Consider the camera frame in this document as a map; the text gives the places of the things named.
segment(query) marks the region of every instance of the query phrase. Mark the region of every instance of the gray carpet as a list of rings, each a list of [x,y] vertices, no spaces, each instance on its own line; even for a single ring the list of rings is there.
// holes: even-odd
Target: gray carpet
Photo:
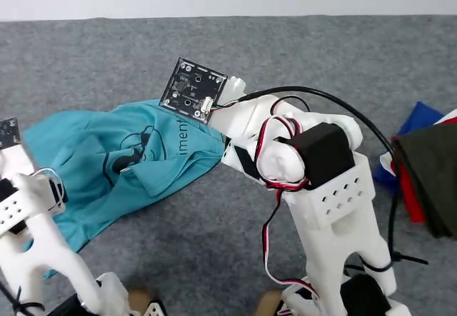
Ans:
[[[417,100],[443,112],[457,107],[457,17],[95,19],[0,24],[0,118],[18,116],[25,128],[69,108],[106,111],[159,98],[179,56],[240,76],[249,91],[325,89],[387,135]],[[314,111],[341,111],[307,99]],[[360,150],[374,164],[382,147],[363,131]],[[374,204],[386,234],[389,199],[379,187]],[[128,287],[155,289],[170,315],[252,315],[262,292],[275,287],[263,271],[259,232],[272,207],[272,193],[218,165],[118,220],[81,254],[95,275],[113,270]],[[271,233],[273,271],[302,276],[305,258],[287,208]],[[396,247],[431,262],[396,265],[396,298],[413,315],[457,315],[457,244],[433,239],[401,208]],[[44,286],[49,307],[72,293],[60,276]],[[11,314],[4,298],[0,310]]]

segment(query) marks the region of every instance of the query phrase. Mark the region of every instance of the teal cloth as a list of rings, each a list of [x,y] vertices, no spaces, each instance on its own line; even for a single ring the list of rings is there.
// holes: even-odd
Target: teal cloth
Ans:
[[[64,182],[69,200],[54,220],[75,251],[122,215],[208,172],[224,151],[220,133],[157,100],[56,113],[27,129],[24,140],[35,161]]]

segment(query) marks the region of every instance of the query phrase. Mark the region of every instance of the black cable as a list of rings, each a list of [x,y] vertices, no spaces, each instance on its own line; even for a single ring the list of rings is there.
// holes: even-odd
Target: black cable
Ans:
[[[35,316],[31,312],[27,310],[28,307],[37,307],[45,311],[44,306],[38,302],[28,302],[28,303],[21,303],[19,302],[19,298],[21,297],[21,288],[19,287],[19,291],[17,292],[17,297],[14,296],[9,292],[6,286],[0,282],[0,291],[5,295],[6,299],[11,303],[13,307],[13,312],[16,315],[18,312],[21,312],[25,316]]]
[[[279,86],[279,87],[276,87],[276,88],[270,88],[270,89],[266,89],[266,90],[262,90],[262,91],[256,91],[254,93],[249,93],[249,94],[247,94],[245,96],[242,96],[238,100],[238,102],[250,101],[250,100],[253,100],[255,98],[259,98],[261,96],[269,95],[269,94],[272,94],[272,93],[283,93],[283,92],[291,92],[291,91],[302,92],[302,93],[310,93],[310,94],[313,94],[313,95],[324,97],[324,98],[326,98],[326,99],[338,104],[339,106],[343,107],[344,109],[346,109],[347,111],[352,113],[355,117],[357,117],[360,121],[365,123],[365,125],[368,128],[370,128],[370,130],[373,132],[373,134],[380,140],[380,142],[384,145],[386,150],[391,154],[393,164],[394,164],[394,166],[396,168],[396,172],[398,174],[397,177],[399,177],[399,174],[400,174],[400,170],[398,169],[399,166],[398,166],[398,163],[396,161],[396,157],[395,157],[394,152],[393,152],[393,147],[392,147],[391,143],[389,142],[389,140],[385,137],[384,134],[382,134],[382,132],[379,130],[379,128],[376,127],[376,125],[369,118],[364,116],[362,114],[362,112],[360,112],[357,109],[355,109],[349,103],[341,100],[339,97],[336,97],[336,96],[334,96],[334,95],[332,95],[330,93],[327,93],[325,91],[321,91],[321,90],[314,89],[314,88],[309,88],[307,86]],[[400,261],[402,259],[414,261],[416,263],[428,264],[428,262],[425,261],[425,260],[414,258],[414,257],[409,257],[407,255],[402,255],[401,253],[395,252],[393,250],[393,242],[394,242],[394,240],[393,240],[393,230],[394,230],[394,223],[395,223],[395,217],[396,217],[396,210],[397,210],[397,207],[398,207],[398,197],[399,197],[399,191],[397,191],[397,193],[394,195],[394,198],[392,200],[391,211],[389,213],[389,219],[388,219],[388,240],[387,241],[388,241],[389,253],[391,255],[391,262],[385,267],[377,268],[377,267],[373,267],[373,266],[367,265],[367,263],[365,263],[363,261],[363,264],[367,268],[370,268],[370,269],[372,269],[373,271],[376,271],[376,272],[387,271],[389,268],[392,267],[393,262]]]
[[[284,100],[287,100],[287,99],[296,99],[296,100],[299,100],[300,102],[302,102],[302,104],[305,105],[306,107],[306,110],[307,111],[311,111],[311,109],[309,108],[309,105],[307,104],[307,102],[302,99],[300,96],[297,96],[297,95],[287,95],[287,96],[283,96],[283,97],[280,97],[278,98],[276,101],[274,101],[274,103],[271,105],[271,108],[270,108],[270,115],[273,115],[274,114],[274,110],[276,108],[276,106],[278,105],[279,102],[281,101],[284,101]]]
[[[364,271],[365,269],[363,268],[363,266],[359,266],[359,265],[352,265],[352,264],[346,264],[344,265],[344,268],[348,268],[350,270],[356,270],[356,271]]]
[[[261,96],[269,95],[272,93],[283,93],[283,92],[302,92],[302,93],[311,93],[313,95],[317,95],[320,97],[327,98],[328,100],[340,105],[341,107],[345,108],[347,111],[352,113],[355,117],[357,117],[360,121],[365,123],[371,131],[374,133],[374,135],[380,140],[380,142],[386,147],[387,151],[392,155],[393,157],[393,148],[390,144],[390,142],[387,140],[387,138],[382,134],[382,132],[375,126],[373,122],[366,116],[364,116],[360,111],[355,109],[353,106],[351,106],[349,103],[341,100],[340,98],[327,93],[325,91],[321,91],[318,89],[314,88],[309,88],[307,86],[279,86],[277,88],[271,88],[271,89],[266,89],[262,91],[256,91],[254,93],[249,93],[245,96],[242,96],[238,101],[243,102],[243,101],[250,101],[255,98],[259,98]]]

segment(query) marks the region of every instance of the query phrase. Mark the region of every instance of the red cloth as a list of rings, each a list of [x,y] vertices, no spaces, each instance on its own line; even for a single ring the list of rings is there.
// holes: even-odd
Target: red cloth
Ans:
[[[457,117],[449,118],[439,124],[444,123],[457,123]],[[405,166],[402,162],[398,163],[400,165],[400,186],[403,191],[403,197],[405,199],[406,209],[408,210],[409,217],[414,223],[425,223],[426,218],[423,214],[421,206],[417,201],[416,193],[414,192],[413,184],[411,183],[411,178],[408,175],[408,172],[405,169]],[[391,162],[392,171],[395,172],[395,167],[393,166],[393,161]]]

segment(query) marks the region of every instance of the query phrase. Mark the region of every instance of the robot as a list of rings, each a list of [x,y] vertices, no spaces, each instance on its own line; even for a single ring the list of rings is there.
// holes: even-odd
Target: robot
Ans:
[[[268,221],[263,227],[266,272],[288,285],[274,314],[411,315],[405,305],[388,298],[396,291],[392,253],[373,211],[368,159],[356,152],[363,140],[357,122],[303,111],[268,93],[246,95],[245,87],[240,78],[180,58],[161,105],[221,132],[227,144],[221,162],[276,190],[274,212],[282,201],[289,206],[306,253],[307,277],[280,280],[268,271]],[[76,294],[49,315],[139,316],[114,273],[95,279],[69,249],[52,219],[65,209],[64,182],[52,169],[35,169],[16,119],[2,125],[0,267],[9,289],[0,287],[16,315],[46,314],[40,281],[54,269],[67,276]],[[361,256],[365,274],[350,278],[344,265],[352,253]],[[166,313],[152,302],[144,314]]]

